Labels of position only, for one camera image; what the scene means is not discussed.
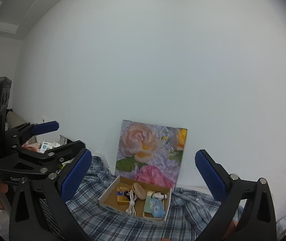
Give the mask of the person's right hand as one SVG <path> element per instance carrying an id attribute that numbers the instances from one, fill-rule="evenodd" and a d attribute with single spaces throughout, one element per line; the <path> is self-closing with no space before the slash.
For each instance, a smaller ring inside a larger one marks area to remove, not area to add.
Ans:
<path id="1" fill-rule="evenodd" d="M 237 224 L 238 224 L 238 221 L 232 220 L 230 225 L 228 226 L 225 234 L 223 235 L 222 239 L 227 239 L 230 236 L 232 236 L 234 234 L 235 230 L 236 230 Z"/>

